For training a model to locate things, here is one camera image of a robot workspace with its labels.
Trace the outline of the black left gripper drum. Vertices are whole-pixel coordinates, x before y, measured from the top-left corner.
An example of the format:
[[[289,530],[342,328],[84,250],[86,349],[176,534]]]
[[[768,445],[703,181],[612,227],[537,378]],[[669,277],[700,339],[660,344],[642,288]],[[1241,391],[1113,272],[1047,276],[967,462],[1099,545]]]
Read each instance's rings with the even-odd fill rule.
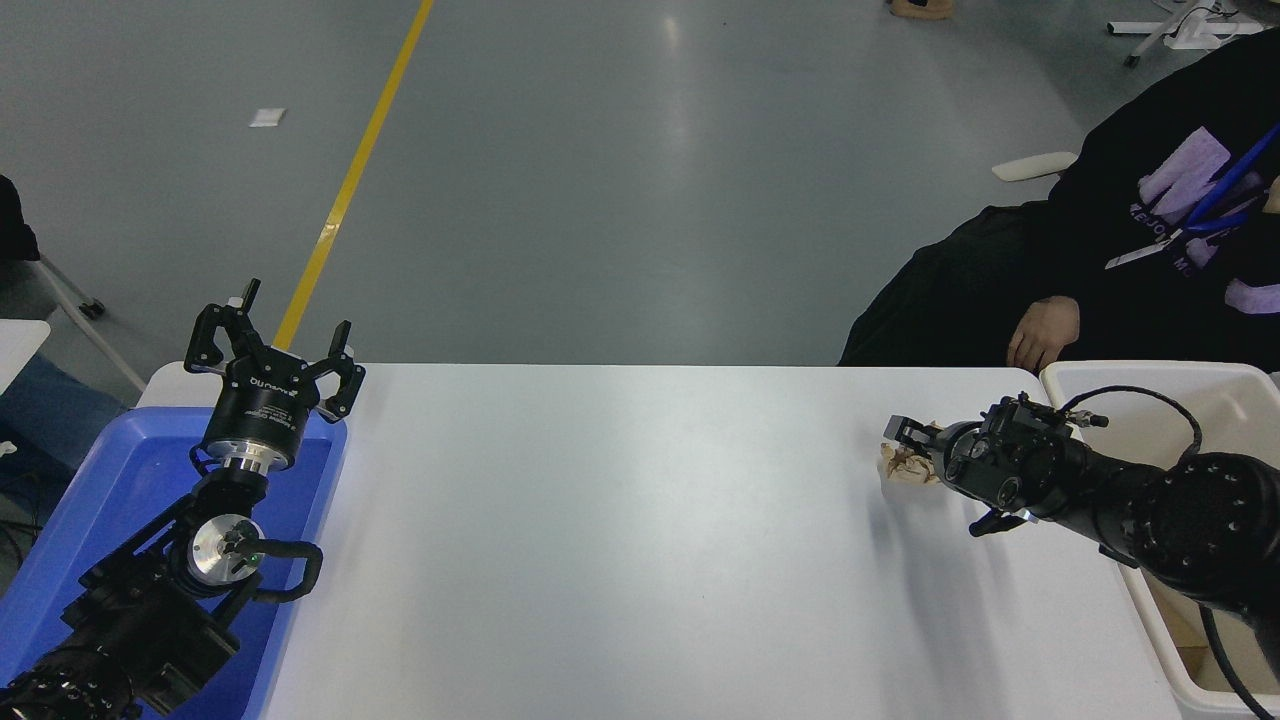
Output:
[[[227,365],[202,451],[229,457],[252,445],[269,452],[271,462],[293,462],[317,401],[315,378],[301,357],[275,348],[238,356]]]

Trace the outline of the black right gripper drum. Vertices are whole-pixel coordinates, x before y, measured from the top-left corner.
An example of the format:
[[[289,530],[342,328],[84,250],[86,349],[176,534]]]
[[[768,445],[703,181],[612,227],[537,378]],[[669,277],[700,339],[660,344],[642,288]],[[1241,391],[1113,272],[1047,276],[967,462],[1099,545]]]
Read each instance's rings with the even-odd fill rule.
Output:
[[[1068,492],[1053,474],[1065,468],[1064,448],[1073,438],[1068,414],[1027,396],[1005,397],[978,421],[946,427],[951,447],[940,455],[942,482],[988,510],[1065,521]]]

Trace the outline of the person's hand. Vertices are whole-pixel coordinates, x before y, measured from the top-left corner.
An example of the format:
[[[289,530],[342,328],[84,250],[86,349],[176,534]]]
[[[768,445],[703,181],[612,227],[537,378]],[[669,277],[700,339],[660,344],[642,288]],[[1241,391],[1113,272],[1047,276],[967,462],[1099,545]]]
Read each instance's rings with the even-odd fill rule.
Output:
[[[1075,299],[1050,296],[1034,301],[1021,315],[1006,347],[1006,365],[1038,373],[1059,360],[1080,336]]]

